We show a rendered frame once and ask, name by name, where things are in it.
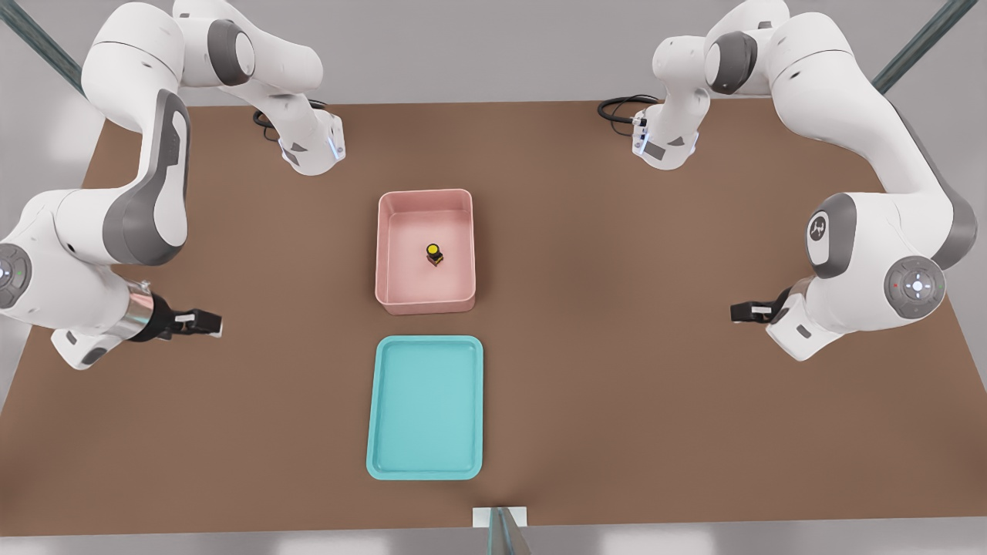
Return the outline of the pink plastic box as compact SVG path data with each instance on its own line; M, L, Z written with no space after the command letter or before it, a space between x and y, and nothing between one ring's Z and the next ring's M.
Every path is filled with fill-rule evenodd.
M434 267L426 247L444 255ZM378 203L375 298L392 315L465 312L475 304L473 199L468 190L388 192Z

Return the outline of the pale blue-green tray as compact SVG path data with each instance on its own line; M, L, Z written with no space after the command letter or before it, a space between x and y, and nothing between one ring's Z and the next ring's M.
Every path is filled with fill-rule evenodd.
M376 480L472 480L483 464L483 345L388 336L375 351L366 469Z

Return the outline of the silver frame post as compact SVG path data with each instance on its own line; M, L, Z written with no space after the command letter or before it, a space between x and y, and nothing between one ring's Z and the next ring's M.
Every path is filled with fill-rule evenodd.
M472 526L487 528L486 555L532 554L522 534L522 528L528 526L527 513L527 506L472 509Z
M85 97L81 83L80 64L40 27L16 0L0 0L0 20L11 29L40 59L60 74L80 95Z
M871 84L874 85L874 88L882 95L888 94L891 88L898 84L898 81L926 53L930 52L931 47L937 45L978 2L979 0L945 0L944 5L935 12L933 17L873 78Z

